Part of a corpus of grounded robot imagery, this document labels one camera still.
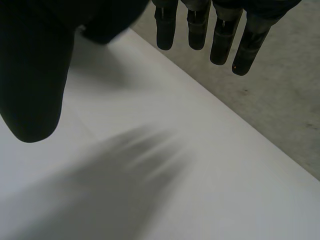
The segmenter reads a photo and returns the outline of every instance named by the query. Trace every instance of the white surface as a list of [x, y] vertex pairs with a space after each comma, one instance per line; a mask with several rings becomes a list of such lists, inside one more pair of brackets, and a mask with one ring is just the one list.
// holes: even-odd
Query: white surface
[[135, 239], [320, 239], [320, 182], [131, 30], [108, 48], [77, 38], [49, 139], [21, 143], [0, 121], [0, 239], [62, 208], [54, 186], [28, 187], [149, 123], [182, 136], [192, 169]]

